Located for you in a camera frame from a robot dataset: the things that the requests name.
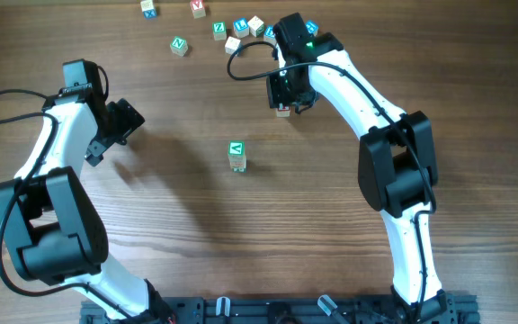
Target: wood grain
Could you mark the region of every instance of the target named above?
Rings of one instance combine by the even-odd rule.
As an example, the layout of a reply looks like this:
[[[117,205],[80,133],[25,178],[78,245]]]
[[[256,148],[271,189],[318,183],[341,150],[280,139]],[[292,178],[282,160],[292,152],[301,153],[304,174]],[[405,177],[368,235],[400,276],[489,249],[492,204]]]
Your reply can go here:
[[[389,292],[389,243],[357,185],[353,133],[326,100],[275,119],[263,80],[228,78],[210,30],[300,11],[393,103],[431,118],[443,286],[477,294],[485,323],[518,323],[518,1],[212,2],[200,20],[183,3],[158,10],[146,21],[137,4],[0,7],[0,89],[54,94],[61,64],[85,58],[107,70],[112,100],[125,97],[147,119],[81,175],[110,251],[131,272],[165,296]],[[175,35],[189,42],[186,58],[169,49]],[[274,66],[267,49],[253,49],[235,70]],[[40,105],[2,97],[0,117]],[[0,127],[0,182],[29,156],[40,126]],[[246,142],[248,173],[229,170],[229,140]],[[24,298],[0,281],[0,322],[73,323],[80,301],[75,292]]]

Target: wooden table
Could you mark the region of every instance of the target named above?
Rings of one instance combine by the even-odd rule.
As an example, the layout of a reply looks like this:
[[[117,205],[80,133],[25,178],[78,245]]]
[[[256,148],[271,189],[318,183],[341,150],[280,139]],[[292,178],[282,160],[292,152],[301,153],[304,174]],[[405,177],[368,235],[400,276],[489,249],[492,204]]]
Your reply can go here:
[[[326,100],[276,119],[264,80],[231,80],[224,42],[213,40],[213,22],[257,14],[273,24],[300,11],[394,104],[429,116],[443,287],[477,294],[485,323],[518,323],[518,1],[208,6],[194,20],[186,3],[159,4],[153,21],[135,3],[0,7],[0,89],[55,94],[61,64],[85,58],[107,70],[112,100],[125,97],[147,119],[127,147],[81,175],[111,253],[164,296],[389,293],[389,243],[357,185],[352,131]],[[169,49],[175,35],[189,42],[186,58]],[[253,49],[235,71],[273,69],[269,54]],[[40,105],[2,97],[0,118]],[[22,166],[40,126],[0,126],[0,182]],[[230,140],[246,142],[246,174],[229,170]],[[21,297],[0,281],[0,322],[74,323],[81,300]]]

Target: cable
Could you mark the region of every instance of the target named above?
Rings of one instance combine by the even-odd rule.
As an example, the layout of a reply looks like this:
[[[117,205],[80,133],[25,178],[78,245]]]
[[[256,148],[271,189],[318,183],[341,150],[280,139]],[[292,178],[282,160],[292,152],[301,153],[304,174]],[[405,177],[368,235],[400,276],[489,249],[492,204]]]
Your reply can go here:
[[[22,90],[22,89],[7,89],[7,90],[0,91],[0,95],[4,95],[4,94],[27,94],[27,95],[36,95],[43,99],[48,98],[44,94],[36,93],[36,92],[30,91],[30,90]],[[19,187],[17,188],[17,190],[15,190],[15,193],[13,194],[11,200],[9,201],[9,203],[7,204],[7,207],[5,208],[4,217],[1,219],[1,223],[0,223],[0,277],[1,277],[1,280],[4,282],[4,284],[7,286],[7,288],[9,288],[12,292],[18,293],[20,295],[27,296],[27,297],[41,297],[41,296],[51,295],[52,293],[62,292],[64,290],[67,290],[70,288],[82,288],[82,289],[85,289],[87,292],[91,293],[92,295],[94,295],[95,297],[97,297],[99,300],[101,300],[105,304],[107,304],[109,307],[111,307],[111,308],[115,309],[116,311],[118,311],[119,313],[121,313],[121,315],[130,319],[131,316],[125,310],[122,310],[119,307],[119,305],[108,300],[103,295],[101,295],[99,292],[97,292],[94,288],[90,287],[89,283],[69,283],[69,284],[66,284],[63,286],[51,288],[51,289],[41,291],[41,292],[30,292],[30,291],[26,291],[26,290],[18,287],[17,285],[15,285],[11,281],[9,276],[7,275],[7,272],[5,271],[2,254],[3,254],[4,233],[5,233],[5,228],[7,226],[7,222],[9,221],[9,217],[11,215],[13,206],[15,205],[15,203],[17,202],[19,197],[25,193],[25,189],[29,185],[31,179],[33,178],[33,175],[40,169],[42,162],[45,160],[45,157],[49,153],[49,149],[51,148],[51,145],[53,144],[53,140],[55,139],[55,137],[57,135],[58,120],[53,115],[50,115],[45,112],[26,113],[26,114],[23,114],[20,116],[15,116],[12,118],[0,120],[0,125],[1,125],[1,124],[5,124],[8,122],[17,122],[17,121],[25,120],[25,119],[32,118],[32,117],[49,118],[51,120],[51,132],[50,132],[47,140],[45,141],[45,145],[43,146],[41,153],[35,160],[35,163],[33,164],[33,168],[27,174],[27,176],[22,180],[22,182],[19,185]]]
[[[420,216],[422,214],[434,214],[436,212],[436,210],[437,210],[437,202],[435,200],[435,194],[433,192],[433,187],[431,186],[431,182],[429,181],[429,179],[427,178],[427,175],[425,174],[423,168],[421,167],[421,163],[419,162],[419,158],[417,157],[417,154],[415,153],[414,148],[411,146],[411,143],[409,142],[408,138],[403,133],[403,131],[389,117],[387,112],[385,112],[385,108],[383,108],[383,107],[381,107],[379,105],[377,100],[375,100],[375,98],[361,84],[361,82],[359,82],[359,80],[357,80],[354,76],[352,76],[347,70],[345,70],[343,68],[340,68],[340,67],[338,67],[336,65],[325,63],[325,62],[307,62],[307,63],[293,64],[293,65],[287,66],[287,67],[277,68],[277,69],[275,69],[273,71],[264,72],[264,73],[261,73],[261,74],[258,74],[258,75],[254,75],[254,76],[234,76],[231,73],[231,62],[233,61],[233,58],[237,54],[239,54],[242,50],[245,50],[245,49],[247,49],[247,48],[249,48],[251,46],[255,46],[255,45],[267,45],[267,46],[273,48],[273,50],[277,50],[277,48],[274,45],[272,45],[271,43],[266,42],[266,41],[254,41],[254,42],[250,42],[248,44],[245,44],[245,45],[241,46],[240,48],[238,48],[235,52],[233,52],[231,54],[231,57],[229,57],[229,61],[227,63],[227,73],[229,74],[229,76],[231,78],[233,78],[234,80],[237,80],[237,81],[249,81],[249,80],[255,80],[255,79],[258,79],[258,78],[262,78],[262,77],[268,77],[268,76],[271,76],[271,75],[274,75],[274,74],[278,74],[278,73],[280,73],[282,71],[286,71],[286,70],[290,70],[290,69],[294,69],[294,68],[304,68],[304,67],[309,67],[309,66],[320,66],[320,67],[332,68],[333,70],[338,71],[339,73],[341,73],[342,77],[347,77],[349,80],[351,80],[363,92],[363,94],[371,102],[371,105],[373,106],[373,108],[377,109],[377,111],[379,112],[380,116],[383,117],[389,123],[389,125],[395,131],[395,133],[397,134],[399,139],[407,147],[407,151],[409,152],[409,154],[411,156],[411,159],[413,160],[413,163],[415,164],[415,167],[418,169],[419,174],[421,175],[421,179],[423,181],[424,189],[427,192],[427,196],[428,196],[429,201],[431,202],[431,207],[430,207],[429,211],[418,211],[415,214],[415,216],[413,217],[413,219],[411,220],[415,224],[415,234],[416,234],[417,246],[419,248],[419,255],[420,255],[420,258],[421,258],[421,269],[422,269],[421,270],[421,274],[422,274],[422,277],[423,277],[423,280],[421,282],[421,294],[420,294],[420,297],[419,297],[419,301],[417,303],[417,308],[416,308],[415,316],[414,316],[414,322],[420,322],[421,321],[421,310],[423,308],[424,296],[425,296],[425,293],[426,293],[426,285],[427,285],[427,278],[428,278],[426,260],[425,260],[425,257],[424,257],[423,240],[421,238],[421,230],[419,229],[419,226],[420,226]]]
[[[103,77],[105,78],[105,93],[103,94],[103,100],[107,101],[107,97],[109,96],[109,79],[107,78],[107,73],[102,66],[97,66],[103,73]]]

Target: stacked blocks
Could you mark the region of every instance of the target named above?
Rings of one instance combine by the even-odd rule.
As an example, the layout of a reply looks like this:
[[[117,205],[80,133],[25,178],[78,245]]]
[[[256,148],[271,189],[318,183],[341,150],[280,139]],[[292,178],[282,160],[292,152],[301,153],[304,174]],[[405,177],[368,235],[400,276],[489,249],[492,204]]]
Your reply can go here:
[[[279,103],[279,108],[277,108],[277,117],[289,117],[291,113],[291,108],[289,106],[284,106],[282,103]]]
[[[249,36],[249,25],[247,24],[247,20],[245,18],[241,18],[233,22],[233,30],[238,38]]]
[[[317,36],[317,32],[319,31],[319,26],[312,22],[312,21],[307,21],[307,23],[305,23],[305,26],[307,27],[307,31],[309,33],[312,33],[313,36]]]
[[[273,45],[277,45],[277,40],[275,39],[275,33],[273,32],[273,26],[267,26],[267,29],[265,30],[265,34],[263,35],[263,41],[267,41]]]
[[[195,19],[205,17],[205,5],[203,4],[203,0],[191,0],[189,4],[191,5],[191,11]]]
[[[229,55],[233,54],[241,46],[241,40],[229,36],[225,43],[225,52]]]
[[[228,157],[233,172],[245,172],[247,170],[244,142],[238,140],[229,142]]]
[[[189,46],[187,46],[187,40],[175,36],[171,42],[171,51],[179,56],[184,56],[188,49]]]
[[[253,36],[259,37],[264,29],[265,24],[259,17],[255,16],[249,21],[249,30]]]
[[[215,41],[223,41],[227,39],[227,28],[224,22],[213,23],[213,38]]]
[[[155,11],[155,7],[153,6],[153,0],[141,1],[141,10],[143,11],[145,19],[157,17],[157,11]]]

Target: black cable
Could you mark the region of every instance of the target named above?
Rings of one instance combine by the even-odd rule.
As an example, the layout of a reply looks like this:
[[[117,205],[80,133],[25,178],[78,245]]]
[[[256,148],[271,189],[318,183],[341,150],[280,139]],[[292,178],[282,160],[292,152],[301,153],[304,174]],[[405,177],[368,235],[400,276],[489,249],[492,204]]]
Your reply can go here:
[[[0,91],[0,95],[4,94],[27,94],[27,95],[37,95],[40,98],[47,99],[47,96],[44,94],[36,93],[30,90],[22,90],[22,89],[8,89]],[[33,178],[33,175],[40,169],[42,162],[45,160],[45,157],[49,153],[49,149],[51,148],[51,145],[53,144],[53,140],[55,139],[58,131],[58,120],[53,116],[45,112],[32,112],[32,113],[26,113],[20,116],[15,116],[12,118],[2,119],[0,120],[0,125],[5,124],[8,122],[17,122],[21,120],[25,120],[32,117],[45,117],[49,118],[51,120],[51,132],[45,141],[45,145],[43,146],[43,149],[41,150],[41,153],[35,160],[35,163],[33,164],[33,168],[31,171],[27,174],[27,176],[22,180],[21,184],[15,190],[15,193],[13,194],[13,197],[7,204],[7,207],[5,208],[4,217],[1,219],[0,223],[0,277],[1,280],[4,282],[4,284],[9,288],[12,292],[18,293],[23,296],[27,297],[41,297],[41,296],[47,296],[51,295],[52,293],[58,293],[62,292],[64,290],[70,289],[70,288],[82,288],[85,289],[87,292],[91,293],[95,297],[97,297],[99,300],[110,306],[111,308],[117,310],[119,313],[121,313],[126,318],[131,318],[131,316],[125,311],[120,309],[119,305],[115,304],[112,301],[109,301],[107,298],[102,296],[99,292],[97,292],[94,288],[89,286],[89,283],[69,283],[66,285],[62,285],[56,288],[51,288],[45,291],[41,292],[30,292],[26,291],[17,285],[15,285],[9,276],[7,275],[7,272],[4,268],[3,263],[3,242],[4,242],[4,233],[5,233],[5,227],[7,226],[7,222],[9,221],[9,217],[11,215],[11,211],[13,209],[13,206],[19,199],[19,197],[25,193],[25,189],[29,185],[31,179]]]
[[[105,78],[105,93],[103,94],[103,100],[107,101],[107,97],[109,96],[109,79],[107,78],[107,73],[101,66],[97,66],[99,70],[103,73],[103,77]]]
[[[266,41],[254,41],[254,42],[251,42],[251,43],[248,43],[248,44],[245,44],[245,45],[241,46],[240,48],[238,48],[235,52],[233,52],[231,54],[231,57],[229,58],[229,61],[227,63],[227,73],[229,74],[229,76],[231,78],[233,78],[233,79],[235,79],[237,81],[249,81],[249,80],[255,80],[255,79],[258,79],[258,78],[262,78],[262,77],[268,77],[268,76],[271,76],[271,75],[274,75],[274,74],[278,74],[278,73],[280,73],[282,71],[286,71],[286,70],[290,70],[290,69],[294,69],[294,68],[304,68],[304,67],[309,67],[309,66],[320,66],[320,67],[332,68],[333,70],[338,71],[339,73],[341,73],[342,77],[347,77],[349,80],[351,80],[363,92],[363,94],[371,102],[371,105],[373,106],[373,108],[377,109],[377,111],[379,112],[380,116],[382,116],[389,123],[391,128],[395,131],[397,136],[400,138],[400,140],[403,142],[403,144],[407,147],[407,152],[409,152],[409,154],[411,156],[411,159],[413,160],[413,163],[415,164],[415,167],[419,170],[419,174],[421,175],[421,179],[423,180],[424,189],[427,192],[427,196],[428,196],[429,201],[431,202],[431,208],[430,208],[429,211],[418,211],[415,214],[415,216],[413,217],[413,219],[411,220],[415,224],[415,234],[416,234],[416,239],[417,239],[417,245],[419,247],[419,255],[420,255],[420,258],[421,258],[421,268],[422,268],[421,274],[422,274],[422,277],[423,277],[423,280],[421,282],[421,295],[420,295],[419,302],[417,304],[417,308],[416,308],[416,311],[415,311],[414,322],[421,321],[421,310],[423,308],[423,303],[424,303],[424,296],[425,296],[425,291],[426,291],[428,274],[427,274],[426,260],[425,260],[425,257],[424,257],[423,240],[421,238],[421,230],[419,229],[420,216],[422,214],[434,214],[436,212],[436,210],[437,210],[437,202],[435,200],[435,195],[434,195],[434,192],[433,192],[433,187],[431,186],[431,182],[429,181],[429,179],[427,178],[427,175],[425,174],[423,168],[421,167],[421,163],[419,162],[419,158],[417,157],[417,154],[415,153],[415,149],[411,146],[411,143],[409,142],[408,138],[403,133],[403,131],[389,117],[387,112],[385,112],[385,108],[383,108],[383,107],[381,107],[379,105],[377,100],[375,100],[375,98],[361,84],[361,82],[359,82],[359,80],[357,80],[354,76],[352,76],[347,70],[345,70],[343,68],[340,68],[340,67],[338,67],[336,65],[329,64],[329,63],[324,63],[324,62],[307,62],[307,63],[293,64],[293,65],[287,66],[287,67],[277,68],[277,69],[275,69],[273,71],[264,72],[264,73],[261,73],[261,74],[258,74],[258,75],[254,75],[254,76],[234,76],[231,73],[231,62],[233,61],[233,58],[237,54],[239,54],[242,50],[245,50],[245,49],[247,49],[247,48],[249,48],[251,46],[255,46],[255,45],[267,45],[267,46],[273,48],[274,51],[277,50],[277,48],[273,44],[271,44],[269,42],[266,42]]]

